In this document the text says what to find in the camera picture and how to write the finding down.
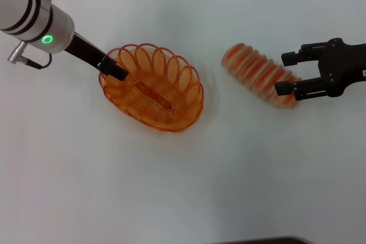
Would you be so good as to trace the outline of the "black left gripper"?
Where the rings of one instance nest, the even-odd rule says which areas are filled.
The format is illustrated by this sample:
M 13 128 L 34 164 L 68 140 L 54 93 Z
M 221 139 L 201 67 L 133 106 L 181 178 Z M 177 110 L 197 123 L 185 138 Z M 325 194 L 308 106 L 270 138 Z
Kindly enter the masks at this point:
M 98 69 L 100 73 L 119 81 L 124 81 L 129 75 L 129 72 L 119 66 L 114 59 L 76 32 L 65 51 Z

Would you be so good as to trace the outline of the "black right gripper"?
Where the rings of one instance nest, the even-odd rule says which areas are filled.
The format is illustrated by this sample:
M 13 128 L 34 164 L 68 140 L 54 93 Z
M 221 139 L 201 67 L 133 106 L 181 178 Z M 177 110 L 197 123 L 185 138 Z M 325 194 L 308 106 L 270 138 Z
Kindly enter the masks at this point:
M 294 95 L 297 101 L 317 97 L 339 97 L 351 84 L 365 81 L 365 44 L 348 45 L 341 38 L 303 44 L 298 52 L 281 55 L 284 66 L 318 61 L 320 77 L 274 84 L 278 96 Z

